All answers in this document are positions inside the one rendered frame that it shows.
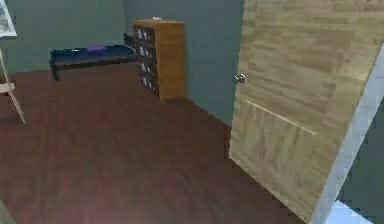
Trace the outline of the brown wooden chest of drawers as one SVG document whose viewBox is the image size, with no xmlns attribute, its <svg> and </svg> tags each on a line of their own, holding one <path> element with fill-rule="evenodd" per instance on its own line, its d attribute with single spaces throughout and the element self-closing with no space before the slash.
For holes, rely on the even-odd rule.
<svg viewBox="0 0 384 224">
<path fill-rule="evenodd" d="M 185 98 L 185 23 L 136 19 L 133 31 L 140 83 L 162 102 Z"/>
</svg>

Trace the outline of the light wooden room door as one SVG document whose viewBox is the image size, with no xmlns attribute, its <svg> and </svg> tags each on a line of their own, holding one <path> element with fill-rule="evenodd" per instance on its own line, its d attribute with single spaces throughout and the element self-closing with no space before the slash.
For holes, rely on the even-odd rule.
<svg viewBox="0 0 384 224">
<path fill-rule="evenodd" d="M 305 224 L 383 42 L 384 0 L 244 0 L 229 157 Z"/>
</svg>

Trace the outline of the dark blue bed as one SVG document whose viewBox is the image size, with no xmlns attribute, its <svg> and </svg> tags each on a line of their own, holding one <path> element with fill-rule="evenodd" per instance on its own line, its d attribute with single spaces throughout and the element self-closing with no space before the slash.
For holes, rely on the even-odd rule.
<svg viewBox="0 0 384 224">
<path fill-rule="evenodd" d="M 49 65 L 53 79 L 58 81 L 59 71 L 130 63 L 136 60 L 135 39 L 125 33 L 123 45 L 109 45 L 103 51 L 88 52 L 86 47 L 52 50 Z"/>
</svg>

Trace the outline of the white framed window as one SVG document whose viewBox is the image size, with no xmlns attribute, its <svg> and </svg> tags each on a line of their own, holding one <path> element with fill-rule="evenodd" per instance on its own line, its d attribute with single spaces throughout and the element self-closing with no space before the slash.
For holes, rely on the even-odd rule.
<svg viewBox="0 0 384 224">
<path fill-rule="evenodd" d="M 15 37 L 16 35 L 17 32 L 5 0 L 0 0 L 0 38 Z"/>
</svg>

